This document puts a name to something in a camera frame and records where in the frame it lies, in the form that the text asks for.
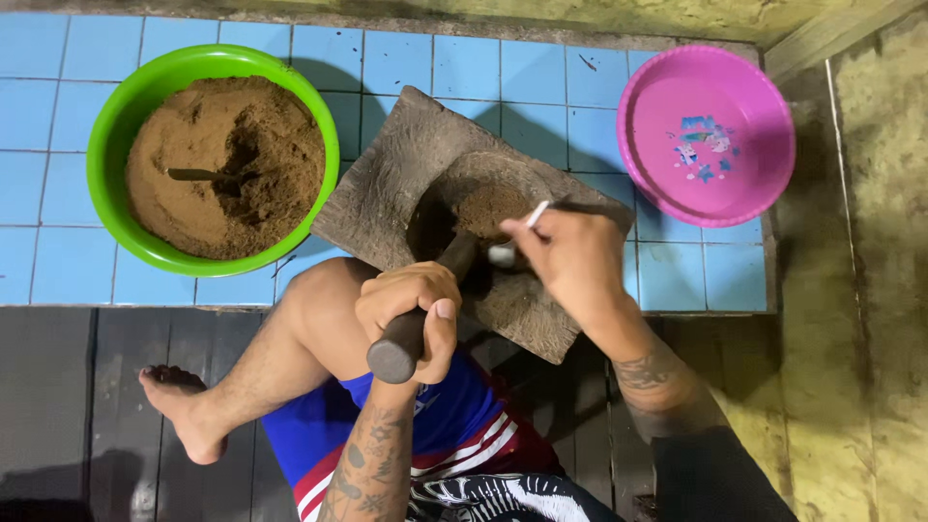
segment bowl rim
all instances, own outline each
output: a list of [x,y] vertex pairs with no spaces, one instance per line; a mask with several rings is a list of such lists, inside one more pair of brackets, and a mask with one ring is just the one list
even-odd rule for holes
[[[632,157],[631,148],[628,143],[628,128],[626,124],[626,116],[628,114],[628,106],[631,103],[632,93],[635,92],[640,83],[641,78],[653,67],[658,65],[660,62],[675,57],[680,54],[687,53],[710,53],[717,54],[726,57],[727,59],[734,59],[739,62],[740,65],[745,66],[749,71],[753,72],[758,76],[761,82],[764,83],[765,87],[777,98],[777,106],[780,108],[780,114],[789,123],[790,128],[790,149],[788,152],[788,164],[792,165],[790,172],[785,176],[781,177],[781,182],[778,184],[776,189],[770,191],[766,196],[763,202],[759,203],[752,211],[744,213],[742,215],[737,215],[735,217],[728,218],[714,218],[714,217],[701,217],[699,215],[690,214],[684,210],[681,210],[679,207],[670,203],[667,199],[659,197],[655,191],[653,184],[646,180],[645,177],[638,170],[638,166],[635,164],[635,159]],[[793,116],[790,113],[790,108],[786,104],[786,100],[783,99],[783,95],[777,89],[773,82],[760,70],[756,65],[744,59],[730,51],[721,49],[719,47],[712,46],[680,46],[669,51],[664,51],[658,54],[655,57],[652,57],[644,63],[634,75],[628,80],[628,84],[625,86],[625,91],[622,93],[622,97],[619,100],[619,110],[616,113],[615,119],[615,134],[619,141],[619,154],[622,156],[622,161],[625,163],[625,168],[628,169],[628,174],[631,176],[632,181],[635,182],[635,186],[638,190],[644,194],[644,196],[651,202],[654,206],[658,208],[661,212],[668,214],[684,223],[689,223],[697,227],[703,228],[725,228],[725,227],[734,227],[735,225],[740,225],[747,221],[758,217],[763,214],[766,209],[770,208],[773,203],[778,199],[778,197],[786,190],[786,186],[790,183],[790,178],[793,176],[793,170],[795,168],[796,162],[796,131],[795,126],[793,125]]]
[[[174,248],[167,241],[144,230],[136,222],[141,228],[142,233],[148,234],[153,242],[160,243],[157,250],[167,248],[169,249],[168,252],[173,252],[171,255],[164,255],[161,252],[156,252],[156,249],[148,248],[135,238],[139,232],[137,230],[131,230],[130,227],[122,222],[124,219],[132,221],[135,221],[135,219],[132,218],[129,213],[125,213],[125,216],[123,216],[122,213],[115,211],[111,198],[108,195],[109,189],[106,186],[107,174],[104,170],[104,157],[108,141],[107,138],[109,133],[112,132],[112,127],[119,117],[119,114],[137,97],[135,88],[140,85],[148,84],[152,78],[156,77],[161,72],[170,70],[178,62],[208,59],[209,57],[222,57],[224,59],[235,59],[248,62],[256,69],[256,74],[252,75],[264,76],[267,78],[264,74],[260,74],[260,71],[275,69],[280,74],[288,76],[298,88],[294,89],[284,85],[281,85],[281,87],[287,89],[299,98],[313,114],[319,130],[322,133],[323,146],[325,148],[325,173],[322,186],[307,216],[282,240],[258,254],[241,257],[240,259],[212,260],[185,254]],[[267,79],[277,84],[273,78]],[[97,211],[100,222],[110,235],[113,236],[116,242],[150,266],[175,274],[199,278],[233,276],[263,268],[275,263],[278,259],[284,257],[287,253],[298,247],[310,235],[309,228],[312,225],[313,219],[328,199],[330,193],[335,189],[335,185],[338,182],[340,164],[341,155],[339,152],[339,140],[335,122],[329,111],[329,106],[309,80],[278,58],[257,49],[246,46],[234,46],[231,44],[207,44],[203,46],[182,47],[161,55],[132,72],[132,74],[117,85],[116,89],[114,89],[112,94],[107,98],[106,103],[97,115],[90,133],[90,140],[86,153],[87,186],[90,191],[91,201]]]

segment pink plastic bowl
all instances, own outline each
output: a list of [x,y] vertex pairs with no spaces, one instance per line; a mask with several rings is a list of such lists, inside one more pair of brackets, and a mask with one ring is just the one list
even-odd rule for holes
[[615,127],[638,189],[692,225],[757,217],[793,174],[795,130],[780,92],[747,60],[715,47],[650,59],[628,82]]

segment hand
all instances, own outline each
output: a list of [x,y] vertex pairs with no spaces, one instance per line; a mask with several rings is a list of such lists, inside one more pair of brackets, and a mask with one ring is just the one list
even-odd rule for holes
[[458,343],[461,294],[454,274],[433,261],[383,272],[361,286],[354,313],[373,343],[393,318],[415,307],[428,310],[423,336],[425,350],[410,381],[442,382]]
[[512,236],[548,293],[594,338],[614,321],[631,297],[622,285],[625,237],[604,215],[546,210],[534,229],[507,219]]

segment black t-shirt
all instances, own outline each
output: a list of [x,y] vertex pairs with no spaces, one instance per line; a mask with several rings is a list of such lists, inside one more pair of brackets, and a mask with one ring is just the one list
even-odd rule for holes
[[[727,426],[651,443],[662,521],[796,520]],[[457,476],[417,484],[406,520],[414,522],[584,522],[621,520],[565,476]]]

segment blue shorts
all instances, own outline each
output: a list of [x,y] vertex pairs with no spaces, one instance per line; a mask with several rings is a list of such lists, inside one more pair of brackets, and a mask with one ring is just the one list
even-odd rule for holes
[[[331,379],[262,418],[302,521],[316,520],[372,380],[370,373]],[[563,473],[550,445],[506,411],[486,373],[466,354],[455,353],[441,383],[419,387],[413,415],[414,480],[465,472]]]

